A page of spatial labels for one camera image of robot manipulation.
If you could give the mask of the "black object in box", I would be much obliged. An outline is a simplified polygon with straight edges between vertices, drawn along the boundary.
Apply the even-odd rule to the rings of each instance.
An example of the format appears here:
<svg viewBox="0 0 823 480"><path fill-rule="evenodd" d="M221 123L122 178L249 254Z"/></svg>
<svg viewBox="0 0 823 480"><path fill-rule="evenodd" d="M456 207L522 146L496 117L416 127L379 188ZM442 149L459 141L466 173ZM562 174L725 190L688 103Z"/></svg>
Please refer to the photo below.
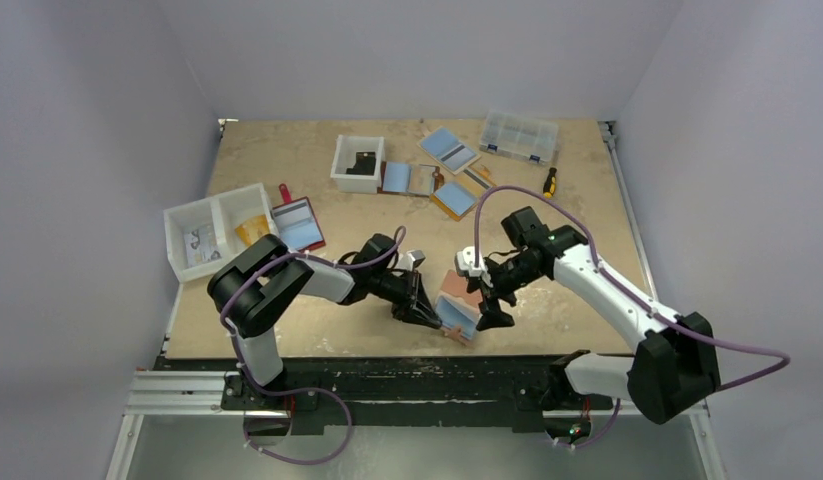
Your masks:
<svg viewBox="0 0 823 480"><path fill-rule="evenodd" d="M375 151L358 151L354 156L354 163L345 171L347 175L373 176L377 164Z"/></svg>

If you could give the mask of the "aluminium frame rail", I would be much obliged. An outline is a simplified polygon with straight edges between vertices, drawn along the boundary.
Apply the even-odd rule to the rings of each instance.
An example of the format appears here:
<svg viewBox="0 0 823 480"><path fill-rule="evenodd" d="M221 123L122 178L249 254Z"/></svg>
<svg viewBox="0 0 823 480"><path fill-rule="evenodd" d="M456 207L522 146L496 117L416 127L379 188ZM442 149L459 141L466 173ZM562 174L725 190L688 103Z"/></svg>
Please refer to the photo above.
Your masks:
<svg viewBox="0 0 823 480"><path fill-rule="evenodd" d="M222 371L135 372L106 477L128 477L145 418L225 416L227 412L221 408L225 393L224 376ZM727 473L713 438L708 406L697 405L682 413L681 417L690 424L697 449L695 458L700 461L705 477L725 479Z"/></svg>

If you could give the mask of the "clear plastic organizer box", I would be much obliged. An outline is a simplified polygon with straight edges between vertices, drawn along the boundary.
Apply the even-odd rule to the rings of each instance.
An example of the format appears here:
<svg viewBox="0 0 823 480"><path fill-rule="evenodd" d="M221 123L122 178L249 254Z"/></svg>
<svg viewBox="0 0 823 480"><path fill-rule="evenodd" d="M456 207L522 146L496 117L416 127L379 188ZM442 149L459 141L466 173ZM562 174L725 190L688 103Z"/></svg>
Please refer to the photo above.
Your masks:
<svg viewBox="0 0 823 480"><path fill-rule="evenodd" d="M558 134L555 122L490 110L479 148L515 160L549 165L557 155Z"/></svg>

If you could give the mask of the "orange card in bin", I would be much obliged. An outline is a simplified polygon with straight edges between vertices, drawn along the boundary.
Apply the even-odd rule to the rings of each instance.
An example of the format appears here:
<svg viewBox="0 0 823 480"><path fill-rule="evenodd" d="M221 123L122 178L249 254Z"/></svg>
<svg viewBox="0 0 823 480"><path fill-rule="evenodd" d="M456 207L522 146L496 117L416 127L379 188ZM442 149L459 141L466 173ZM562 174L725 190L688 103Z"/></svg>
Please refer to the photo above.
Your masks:
<svg viewBox="0 0 823 480"><path fill-rule="evenodd" d="M263 236L273 234L275 229L274 223L266 215L260 214L244 220L234 231L243 245L249 247Z"/></svg>

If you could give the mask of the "printed card in bin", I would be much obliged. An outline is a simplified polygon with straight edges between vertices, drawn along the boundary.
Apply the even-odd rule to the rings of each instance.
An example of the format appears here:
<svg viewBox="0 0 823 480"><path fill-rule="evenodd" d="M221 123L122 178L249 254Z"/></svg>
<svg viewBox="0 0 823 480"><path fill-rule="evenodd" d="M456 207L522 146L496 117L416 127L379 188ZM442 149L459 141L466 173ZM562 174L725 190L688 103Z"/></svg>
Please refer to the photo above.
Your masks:
<svg viewBox="0 0 823 480"><path fill-rule="evenodd" d="M219 260L215 229L212 224L205 224L183 234L185 258L188 268L204 265Z"/></svg>

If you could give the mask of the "brown open card holder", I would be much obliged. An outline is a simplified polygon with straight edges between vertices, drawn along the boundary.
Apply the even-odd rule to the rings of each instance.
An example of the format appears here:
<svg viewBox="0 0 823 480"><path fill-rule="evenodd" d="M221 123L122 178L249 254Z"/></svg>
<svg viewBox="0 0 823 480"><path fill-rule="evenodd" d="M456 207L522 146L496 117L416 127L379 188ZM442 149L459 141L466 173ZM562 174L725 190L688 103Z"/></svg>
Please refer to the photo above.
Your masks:
<svg viewBox="0 0 823 480"><path fill-rule="evenodd" d="M445 183L436 165L385 162L381 174L380 194L429 198Z"/></svg>

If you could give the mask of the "yellow black screwdriver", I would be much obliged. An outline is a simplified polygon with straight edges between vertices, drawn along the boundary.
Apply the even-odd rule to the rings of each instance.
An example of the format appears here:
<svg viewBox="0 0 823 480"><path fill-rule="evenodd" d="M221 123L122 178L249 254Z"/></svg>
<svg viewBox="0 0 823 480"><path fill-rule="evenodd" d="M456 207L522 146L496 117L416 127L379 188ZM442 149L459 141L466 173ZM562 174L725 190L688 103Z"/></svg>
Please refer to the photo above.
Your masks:
<svg viewBox="0 0 823 480"><path fill-rule="evenodd" d="M556 167L550 167L544 182L543 186L543 196L547 199L551 199L557 189L557 172L558 169Z"/></svg>

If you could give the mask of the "small white square box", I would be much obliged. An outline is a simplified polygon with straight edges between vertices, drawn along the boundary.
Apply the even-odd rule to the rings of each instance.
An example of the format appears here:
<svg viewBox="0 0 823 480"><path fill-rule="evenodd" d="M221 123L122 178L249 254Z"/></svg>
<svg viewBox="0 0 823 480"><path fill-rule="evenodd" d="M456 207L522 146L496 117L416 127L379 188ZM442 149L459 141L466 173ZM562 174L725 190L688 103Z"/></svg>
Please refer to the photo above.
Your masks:
<svg viewBox="0 0 823 480"><path fill-rule="evenodd" d="M339 135L330 178L345 193L376 194L382 186L383 137Z"/></svg>

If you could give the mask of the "white card holder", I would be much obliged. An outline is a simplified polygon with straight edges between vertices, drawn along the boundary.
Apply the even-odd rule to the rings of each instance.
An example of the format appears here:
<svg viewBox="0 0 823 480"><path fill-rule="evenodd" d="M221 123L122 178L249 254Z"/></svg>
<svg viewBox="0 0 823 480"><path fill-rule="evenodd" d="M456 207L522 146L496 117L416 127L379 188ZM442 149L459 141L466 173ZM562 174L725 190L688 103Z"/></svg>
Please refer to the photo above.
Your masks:
<svg viewBox="0 0 823 480"><path fill-rule="evenodd" d="M420 148L440 166L458 175L477 162L481 155L445 127L425 135Z"/></svg>

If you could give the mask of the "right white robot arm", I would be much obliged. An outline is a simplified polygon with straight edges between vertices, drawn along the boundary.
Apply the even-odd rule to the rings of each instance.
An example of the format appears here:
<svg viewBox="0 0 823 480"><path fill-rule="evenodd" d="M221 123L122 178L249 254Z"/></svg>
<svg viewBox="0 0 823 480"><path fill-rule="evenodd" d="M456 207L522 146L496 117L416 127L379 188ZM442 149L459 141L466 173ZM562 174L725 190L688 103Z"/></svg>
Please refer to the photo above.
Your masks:
<svg viewBox="0 0 823 480"><path fill-rule="evenodd" d="M516 249L504 262L474 246L455 255L469 292L482 295L478 330L513 326L502 303L515 305L519 289L546 277L592 307L632 350L629 357L580 350L559 359L548 381L552 402L571 407L588 395L627 400L664 424L719 389L713 330L702 315L681 315L617 279L584 234L570 225L550 229L530 207L501 225Z"/></svg>

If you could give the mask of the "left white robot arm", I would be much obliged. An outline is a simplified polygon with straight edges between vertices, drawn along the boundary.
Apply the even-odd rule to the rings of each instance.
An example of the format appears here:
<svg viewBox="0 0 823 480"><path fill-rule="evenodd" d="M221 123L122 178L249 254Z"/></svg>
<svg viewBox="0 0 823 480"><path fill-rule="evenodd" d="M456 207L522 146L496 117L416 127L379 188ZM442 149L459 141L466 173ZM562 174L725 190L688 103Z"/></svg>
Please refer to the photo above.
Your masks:
<svg viewBox="0 0 823 480"><path fill-rule="evenodd" d="M284 399L285 368L274 328L300 296L342 306L374 296L390 303L402 323L441 328L420 272L400 267L399 244L398 236L376 233L359 250L330 262L267 234L212 276L207 293L232 339L251 401L271 409Z"/></svg>

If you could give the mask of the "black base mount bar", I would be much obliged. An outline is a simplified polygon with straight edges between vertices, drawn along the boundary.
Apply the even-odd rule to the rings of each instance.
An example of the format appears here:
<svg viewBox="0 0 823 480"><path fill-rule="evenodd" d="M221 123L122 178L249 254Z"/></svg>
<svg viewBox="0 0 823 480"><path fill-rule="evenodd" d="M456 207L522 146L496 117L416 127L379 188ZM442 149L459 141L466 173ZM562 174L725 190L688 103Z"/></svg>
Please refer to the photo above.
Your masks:
<svg viewBox="0 0 823 480"><path fill-rule="evenodd" d="M544 432L546 415L584 420L613 408L609 397L566 393L556 355L287 358L273 398L247 384L232 360L170 360L163 372L219 372L225 412L289 413L295 435L328 426L503 427Z"/></svg>

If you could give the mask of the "white two-compartment bin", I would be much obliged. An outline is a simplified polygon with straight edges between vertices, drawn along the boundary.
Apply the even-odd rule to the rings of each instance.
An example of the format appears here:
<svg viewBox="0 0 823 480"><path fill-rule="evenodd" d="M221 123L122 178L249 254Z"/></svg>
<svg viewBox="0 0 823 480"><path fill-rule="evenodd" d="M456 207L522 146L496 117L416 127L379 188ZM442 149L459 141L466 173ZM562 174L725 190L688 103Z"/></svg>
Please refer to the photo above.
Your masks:
<svg viewBox="0 0 823 480"><path fill-rule="evenodd" d="M244 220L260 214L274 223L269 196L261 183L164 210L167 258L178 281L187 283L210 276L242 253L247 247L238 239L234 229ZM215 229L221 258L188 268L183 234L205 224L212 224Z"/></svg>

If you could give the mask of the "orange card holder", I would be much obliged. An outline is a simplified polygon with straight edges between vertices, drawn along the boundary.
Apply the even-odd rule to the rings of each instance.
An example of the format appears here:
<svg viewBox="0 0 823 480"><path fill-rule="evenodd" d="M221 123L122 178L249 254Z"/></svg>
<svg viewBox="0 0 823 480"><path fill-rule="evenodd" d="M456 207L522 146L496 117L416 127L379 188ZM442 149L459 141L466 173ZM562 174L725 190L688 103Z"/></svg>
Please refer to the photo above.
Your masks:
<svg viewBox="0 0 823 480"><path fill-rule="evenodd" d="M460 221L475 208L481 197L495 186L487 167L468 167L452 181L437 188L430 195L430 200L449 218Z"/></svg>

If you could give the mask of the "pink card holder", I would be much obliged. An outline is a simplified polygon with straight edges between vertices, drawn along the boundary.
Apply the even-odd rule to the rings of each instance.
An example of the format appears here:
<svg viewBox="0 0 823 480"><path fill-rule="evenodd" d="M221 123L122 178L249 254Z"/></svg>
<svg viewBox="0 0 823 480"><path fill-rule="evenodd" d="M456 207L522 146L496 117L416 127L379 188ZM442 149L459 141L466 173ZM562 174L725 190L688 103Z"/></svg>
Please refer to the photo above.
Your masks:
<svg viewBox="0 0 823 480"><path fill-rule="evenodd" d="M469 346L477 333L482 316L479 291L467 292L468 282L454 270L448 270L435 298L434 311L441 321L444 335Z"/></svg>

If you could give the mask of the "red card holder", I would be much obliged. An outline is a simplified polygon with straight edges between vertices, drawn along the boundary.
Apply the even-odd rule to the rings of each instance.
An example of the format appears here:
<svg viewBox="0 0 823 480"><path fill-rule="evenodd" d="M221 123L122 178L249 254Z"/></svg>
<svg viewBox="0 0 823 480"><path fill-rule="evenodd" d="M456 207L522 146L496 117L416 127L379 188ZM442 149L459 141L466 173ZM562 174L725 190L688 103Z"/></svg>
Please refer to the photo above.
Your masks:
<svg viewBox="0 0 823 480"><path fill-rule="evenodd" d="M282 202L271 209L278 236L290 250L313 251L326 245L307 196L294 198L285 183L278 185Z"/></svg>

